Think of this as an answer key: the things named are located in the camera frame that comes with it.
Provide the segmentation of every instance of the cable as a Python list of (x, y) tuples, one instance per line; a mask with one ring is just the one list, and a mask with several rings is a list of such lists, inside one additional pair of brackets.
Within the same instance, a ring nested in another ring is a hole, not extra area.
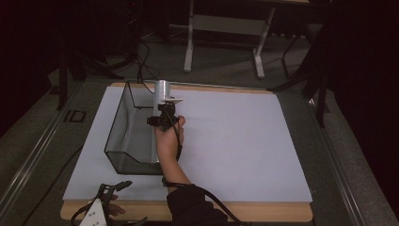
[(53, 186), (56, 184), (59, 176), (61, 175), (61, 173), (65, 170), (65, 168), (67, 168), (67, 166), (70, 164), (70, 162), (72, 161), (72, 159), (82, 151), (83, 146), (80, 147), (78, 150), (76, 150), (73, 155), (68, 159), (68, 161), (64, 164), (64, 166), (61, 168), (61, 170), (59, 171), (58, 175), (56, 176), (56, 179), (50, 184), (50, 187), (47, 189), (47, 191), (44, 193), (44, 195), (41, 197), (41, 199), (39, 200), (39, 202), (36, 204), (35, 208), (32, 209), (32, 211), (30, 211), (29, 215), (25, 218), (22, 226), (26, 225), (27, 221), (30, 220), (30, 218), (32, 218), (33, 214), (36, 212), (36, 210), (39, 208), (39, 206), (41, 205), (41, 203), (44, 201), (44, 199), (47, 197), (47, 195), (50, 193), (50, 191), (53, 189)]

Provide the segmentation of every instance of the person's right hand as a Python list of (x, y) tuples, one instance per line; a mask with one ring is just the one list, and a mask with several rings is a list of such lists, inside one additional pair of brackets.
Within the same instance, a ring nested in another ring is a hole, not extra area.
[[(183, 116), (178, 117), (178, 122), (175, 123), (176, 130), (179, 135), (179, 141), (182, 145), (184, 142), (184, 129), (185, 118)], [(171, 159), (176, 160), (178, 152), (178, 140), (175, 130), (170, 127), (167, 131), (162, 131), (161, 128), (154, 128), (156, 138), (156, 151), (158, 153), (159, 161), (168, 161)]]

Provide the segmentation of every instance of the black sleeve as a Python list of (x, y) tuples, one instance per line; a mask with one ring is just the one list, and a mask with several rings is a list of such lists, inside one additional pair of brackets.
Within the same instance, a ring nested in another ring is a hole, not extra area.
[(227, 216), (214, 209), (211, 202), (205, 200), (201, 188), (190, 185), (181, 187), (167, 196), (168, 207), (172, 214), (172, 226), (211, 226), (227, 225)]

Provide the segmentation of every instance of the wrist strap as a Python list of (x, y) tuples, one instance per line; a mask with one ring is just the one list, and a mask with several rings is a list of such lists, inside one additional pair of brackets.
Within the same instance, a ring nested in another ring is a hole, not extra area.
[(180, 184), (180, 183), (172, 183), (172, 182), (168, 182), (167, 179), (165, 179), (165, 177), (162, 177), (162, 185), (165, 187), (184, 187), (184, 186), (190, 186), (188, 184)]

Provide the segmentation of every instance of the person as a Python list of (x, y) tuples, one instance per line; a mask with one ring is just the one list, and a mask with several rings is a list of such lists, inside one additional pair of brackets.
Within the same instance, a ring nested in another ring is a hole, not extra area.
[[(227, 215), (215, 209), (211, 202), (205, 200), (203, 189), (190, 182), (178, 163), (176, 156), (179, 144), (184, 142), (184, 124), (184, 116), (179, 116), (175, 128), (170, 127), (165, 132), (159, 127), (153, 128), (156, 151), (164, 173), (164, 180), (171, 185), (168, 186), (167, 195), (168, 208), (172, 215), (171, 225), (228, 225)], [(109, 207), (110, 214), (113, 216), (125, 213), (124, 209), (115, 204), (110, 204)]]

